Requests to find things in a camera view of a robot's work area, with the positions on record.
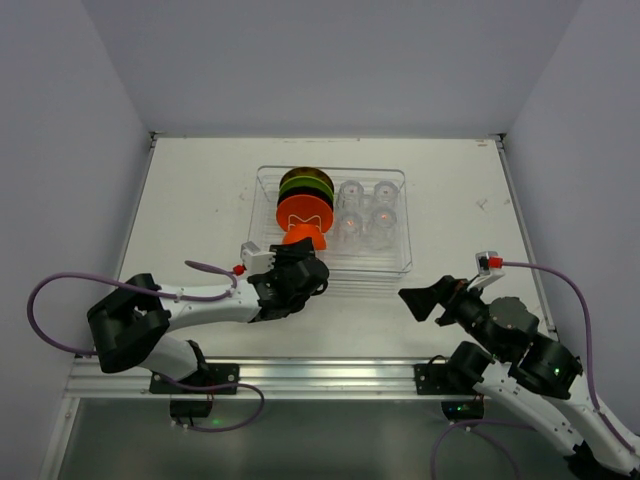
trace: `plastic tray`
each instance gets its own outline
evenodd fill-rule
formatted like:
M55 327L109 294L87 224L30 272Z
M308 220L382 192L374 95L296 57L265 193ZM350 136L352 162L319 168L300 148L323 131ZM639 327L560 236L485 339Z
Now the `plastic tray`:
M338 197L340 185L347 180L357 180L372 194L374 186L388 180L398 187L395 205L397 215L396 237L388 248L374 250L363 245L357 251L344 251L338 248L334 239L334 226L326 234L327 249L317 252L331 271L332 280L346 281L389 281L402 278L411 270L411 243L407 219L407 196L404 173L400 170L325 168L317 166L331 177ZM276 207L280 179L294 166L263 166L258 169L256 188L249 228L249 240L261 249L281 244L284 231L276 222Z

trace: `red cap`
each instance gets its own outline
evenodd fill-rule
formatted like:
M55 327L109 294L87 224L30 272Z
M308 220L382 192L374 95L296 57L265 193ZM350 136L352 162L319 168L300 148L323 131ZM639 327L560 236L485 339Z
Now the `red cap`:
M502 258L489 257L489 268L502 268Z

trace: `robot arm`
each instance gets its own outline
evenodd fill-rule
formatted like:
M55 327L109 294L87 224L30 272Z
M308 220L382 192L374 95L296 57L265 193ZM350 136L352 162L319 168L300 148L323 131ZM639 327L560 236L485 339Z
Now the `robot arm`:
M574 473L579 472L580 478L640 478L640 439L602 403L599 403L600 410L596 409L579 359L560 342L538 333L539 320L519 299L498 298L489 305L480 299L482 288L502 276L496 273L499 266L494 268L488 262L493 256L494 252L476 256L480 275L472 282L445 276L431 287L403 289L399 294L418 321L426 320L436 305L444 307L445 313L436 323L440 326L459 324L499 362L497 365L486 360L485 365L481 362L480 371L476 370L471 380L475 378L475 383L468 386L479 393L490 394L536 429L541 429L539 431L563 454L569 452L572 441L578 445L580 437L573 432L584 437L584 444L571 448L578 453L568 458L570 468ZM459 356L477 356L476 353L466 348ZM502 388L496 380L522 387L518 399L514 398L515 387ZM527 392L526 396L521 397L522 392ZM558 422L569 428L561 429ZM551 427L553 434L562 432L563 438L553 435Z
M118 288L88 312L87 318L105 373L140 366L192 386L207 385L204 355L193 341L165 333L216 322L251 323L284 318L327 287L329 270L315 257L310 239L273 246L271 255L243 248L250 276L228 286L178 287L157 284L151 274L127 283L168 294L158 298ZM203 298L215 301L203 301Z
M509 367L496 362L479 345L462 342L447 362L449 381L472 388L503 405L544 436L563 457L574 455L583 438L549 402L509 377Z

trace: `black mounting bracket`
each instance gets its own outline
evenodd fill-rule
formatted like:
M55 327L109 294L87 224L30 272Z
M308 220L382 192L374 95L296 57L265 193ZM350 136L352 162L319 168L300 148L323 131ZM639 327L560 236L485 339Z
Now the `black mounting bracket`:
M171 400L169 402L169 416L179 422L184 419L193 421L194 418L207 418L213 409L213 401L202 400Z
M472 388L461 388L449 380L447 363L418 363L413 375L418 395L475 395Z
M484 418L484 402L482 400L446 401L442 402L441 406L442 413L450 422Z
M223 383L237 383L240 381L240 365L237 363L209 363L209 373L212 378L212 385L222 385ZM235 395L237 387L229 387L216 392L215 395ZM179 387L175 387L160 378L159 376L151 376L151 384L149 385L149 393L157 395L181 395L195 394L208 395L208 392L192 392Z
M153 276L140 273L128 284L160 290ZM117 288L87 312L100 369L118 373L137 367L155 348L169 328L171 313L159 298Z

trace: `white wall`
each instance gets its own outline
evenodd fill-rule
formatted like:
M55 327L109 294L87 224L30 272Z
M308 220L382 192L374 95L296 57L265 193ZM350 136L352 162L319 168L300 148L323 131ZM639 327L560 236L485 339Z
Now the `white wall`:
M148 135L76 0L0 2L0 464L37 476L72 356L25 317L29 290L61 270L113 274L144 172ZM52 286L47 332L90 345L100 289Z
M579 0L83 0L171 133L506 132Z
M640 3L589 0L507 136L538 261L584 289L602 397L640 431ZM547 279L560 338L584 354L578 302Z

